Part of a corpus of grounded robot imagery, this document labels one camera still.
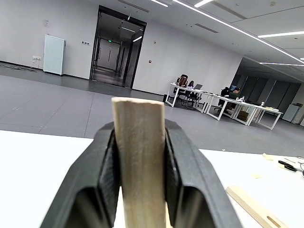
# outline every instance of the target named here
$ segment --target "office desk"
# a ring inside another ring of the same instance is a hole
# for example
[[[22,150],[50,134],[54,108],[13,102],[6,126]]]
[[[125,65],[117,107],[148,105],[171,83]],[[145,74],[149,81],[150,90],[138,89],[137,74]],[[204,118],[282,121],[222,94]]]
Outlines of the office desk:
[[[221,99],[221,100],[224,100],[224,104],[223,104],[223,107],[222,107],[222,109],[221,109],[221,111],[220,111],[220,113],[219,113],[219,116],[215,116],[215,115],[213,115],[212,113],[210,113],[210,109],[211,109],[211,107],[212,107],[212,102],[213,102],[214,99],[216,99],[216,98]],[[233,111],[232,114],[230,114],[230,115],[227,114],[227,113],[224,113],[224,110],[225,110],[225,108],[226,108],[228,102],[236,104],[236,108],[234,109],[234,111]],[[248,108],[253,108],[253,111],[252,111],[252,112],[250,113],[250,115],[248,116],[246,122],[237,119],[238,114],[239,114],[239,112],[240,112],[242,106],[246,106],[246,107],[248,107]],[[256,105],[248,104],[248,103],[245,103],[245,102],[239,102],[239,101],[232,100],[232,99],[230,99],[230,98],[222,97],[222,96],[219,96],[219,95],[213,95],[213,96],[212,96],[212,99],[211,99],[210,104],[208,105],[208,109],[207,109],[207,114],[210,115],[211,117],[217,119],[218,121],[220,121],[222,115],[226,115],[226,116],[230,117],[231,119],[234,119],[234,120],[236,120],[236,121],[238,121],[238,122],[240,122],[240,123],[242,123],[242,124],[244,124],[244,125],[246,125],[246,126],[249,126],[249,125],[250,125],[250,123],[251,123],[251,121],[252,121],[252,119],[253,119],[255,113],[256,113]]]
[[[0,131],[0,227],[39,228],[68,169],[92,139]],[[239,185],[291,228],[303,227],[302,174],[278,168],[262,155],[201,150],[224,188]],[[252,174],[260,174],[253,179]],[[260,228],[231,201],[244,228]],[[120,194],[115,228],[124,228]]]
[[[224,188],[240,186],[289,228],[303,227],[304,177],[301,172],[291,172],[277,165],[278,160],[286,162],[284,158],[288,158],[297,162],[297,158],[274,156],[274,161],[267,161],[261,154],[200,151],[212,163]],[[254,179],[251,176],[253,174],[259,174],[261,178]],[[258,222],[229,198],[244,228],[261,228]]]
[[[176,93],[175,93],[175,96],[174,96],[174,99],[173,99],[173,102],[170,103],[169,102],[169,95],[170,95],[170,91],[171,91],[171,88],[174,87],[176,88]],[[166,103],[169,104],[171,107],[174,107],[175,105],[175,102],[176,102],[176,99],[177,99],[177,96],[178,96],[178,93],[179,93],[179,90],[185,90],[185,91],[190,91],[190,92],[193,92],[193,93],[196,93],[196,94],[199,94],[199,100],[196,102],[195,104],[195,109],[199,110],[200,112],[204,113],[206,111],[206,105],[207,103],[205,102],[205,104],[203,105],[203,107],[200,109],[199,108],[199,102],[202,98],[203,95],[206,95],[207,96],[207,99],[208,97],[210,96],[209,93],[207,92],[204,92],[202,90],[194,90],[194,89],[187,89],[187,88],[184,88],[184,87],[180,87],[174,83],[170,83],[170,88],[168,90],[168,93],[167,93],[167,99],[166,99]]]
[[[258,125],[261,125],[261,126],[263,126],[263,127],[265,127],[265,128],[268,128],[268,129],[270,129],[271,131],[274,129],[274,127],[275,127],[277,121],[279,120],[280,116],[283,114],[282,112],[275,111],[275,110],[272,110],[272,109],[269,109],[269,108],[265,108],[265,107],[261,107],[261,106],[257,106],[256,112],[259,112],[259,114],[258,114],[258,116],[257,116],[257,118],[256,118],[255,123],[257,123]],[[267,126],[267,125],[265,125],[265,124],[263,124],[263,123],[260,122],[261,119],[263,118],[263,115],[264,115],[265,112],[270,112],[270,113],[275,113],[275,114],[277,114],[277,117],[276,117],[276,119],[275,119],[275,122],[272,124],[272,126]]]

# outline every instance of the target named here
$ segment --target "wall switch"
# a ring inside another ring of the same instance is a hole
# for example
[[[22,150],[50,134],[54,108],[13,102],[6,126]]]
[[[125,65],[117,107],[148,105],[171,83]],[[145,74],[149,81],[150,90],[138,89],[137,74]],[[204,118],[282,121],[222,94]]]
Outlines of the wall switch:
[[[85,41],[81,41],[81,43],[84,44],[84,45],[90,45],[89,42],[85,42]]]
[[[35,59],[41,60],[42,58],[40,56],[33,56],[33,60],[35,60]]]

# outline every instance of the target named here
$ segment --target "wooden piece with slot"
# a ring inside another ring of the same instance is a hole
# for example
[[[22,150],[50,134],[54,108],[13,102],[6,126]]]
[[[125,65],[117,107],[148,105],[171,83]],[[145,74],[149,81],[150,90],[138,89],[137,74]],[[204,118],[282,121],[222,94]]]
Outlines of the wooden piece with slot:
[[[126,228],[165,228],[164,103],[112,98]]]
[[[269,210],[256,202],[240,187],[229,186],[226,189],[226,192],[263,228],[287,228],[287,225],[276,218]]]

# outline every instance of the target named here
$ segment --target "laptop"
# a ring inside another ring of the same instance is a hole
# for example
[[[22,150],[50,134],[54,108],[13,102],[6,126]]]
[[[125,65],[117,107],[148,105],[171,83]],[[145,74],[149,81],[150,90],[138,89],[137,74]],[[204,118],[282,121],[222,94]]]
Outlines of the laptop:
[[[203,87],[203,85],[196,84],[196,86],[194,87],[194,89],[200,90],[202,87]]]

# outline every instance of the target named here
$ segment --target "corridor light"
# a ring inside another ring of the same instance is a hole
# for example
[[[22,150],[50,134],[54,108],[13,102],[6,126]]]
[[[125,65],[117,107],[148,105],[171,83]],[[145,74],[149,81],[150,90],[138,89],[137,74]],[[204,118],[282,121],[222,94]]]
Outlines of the corridor light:
[[[122,27],[122,29],[125,29],[125,30],[128,30],[128,31],[130,31],[130,32],[134,32],[134,33],[135,33],[135,31],[130,30],[130,29],[128,29],[128,28],[124,28],[124,27]]]
[[[204,0],[204,1],[199,2],[198,4],[195,4],[194,6],[196,8],[198,8],[198,7],[201,7],[201,6],[207,4],[208,2],[211,2],[211,1],[213,1],[213,0]]]
[[[151,1],[153,1],[153,2],[155,2],[155,3],[158,3],[158,4],[160,4],[160,5],[164,6],[164,7],[168,7],[168,5],[163,4],[163,3],[161,3],[161,2],[159,2],[159,1],[157,1],[157,0],[151,0]]]
[[[135,40],[133,40],[133,42],[136,42],[136,41],[140,40],[141,38],[142,38],[142,36],[141,36],[141,37],[138,37],[138,38],[135,39]]]
[[[304,34],[304,31],[276,33],[276,34],[269,34],[269,35],[261,35],[261,36],[258,36],[258,37],[259,37],[259,38],[267,38],[267,37],[284,37],[284,36],[293,36],[293,35],[302,35],[302,34]]]
[[[243,31],[243,30],[240,30],[240,29],[234,27],[234,26],[231,25],[231,24],[228,24],[228,23],[226,23],[226,22],[224,22],[224,21],[222,21],[222,20],[220,20],[220,19],[217,19],[217,18],[215,18],[215,17],[213,17],[213,16],[211,16],[211,15],[209,15],[209,14],[207,14],[207,13],[204,13],[204,12],[202,12],[202,11],[196,9],[196,8],[193,8],[192,6],[190,6],[190,5],[188,5],[188,4],[184,3],[184,2],[181,2],[181,1],[179,1],[179,0],[173,0],[173,1],[176,2],[176,3],[178,3],[178,4],[180,4],[180,5],[182,5],[182,6],[184,6],[184,7],[186,7],[186,8],[188,8],[188,9],[190,9],[190,10],[195,11],[195,12],[201,14],[201,15],[204,15],[204,16],[206,16],[206,17],[212,19],[212,20],[215,20],[215,21],[217,21],[217,22],[219,22],[219,23],[221,23],[221,24],[223,24],[223,25],[225,25],[225,26],[227,26],[227,27],[229,27],[229,28],[232,28],[232,29],[234,29],[235,31],[238,31],[238,32],[240,32],[240,33],[243,33],[244,35],[246,35],[246,36],[248,36],[248,37],[250,37],[250,38],[252,38],[252,39],[255,39],[255,40],[257,40],[257,41],[259,41],[259,42],[261,42],[261,43],[263,43],[263,44],[265,44],[265,45],[267,45],[267,46],[269,46],[269,47],[271,47],[271,48],[273,48],[273,49],[275,49],[275,50],[277,50],[277,51],[279,51],[279,52],[281,52],[281,53],[283,53],[283,54],[285,54],[285,55],[287,55],[287,56],[289,56],[289,57],[291,57],[291,58],[293,58],[293,59],[295,59],[295,60],[297,60],[297,61],[299,61],[300,63],[303,63],[303,64],[304,64],[304,62],[301,61],[301,60],[299,60],[297,57],[294,57],[294,56],[290,55],[289,53],[283,51],[282,49],[279,49],[279,48],[273,46],[273,45],[270,44],[270,43],[267,43],[266,41],[264,41],[264,40],[262,40],[262,39],[259,39],[257,36],[251,35],[251,34],[245,32],[245,31]]]
[[[281,65],[281,66],[296,66],[296,67],[304,67],[304,65],[297,65],[297,64],[285,64],[285,63],[260,63],[260,64],[270,64],[270,65]]]

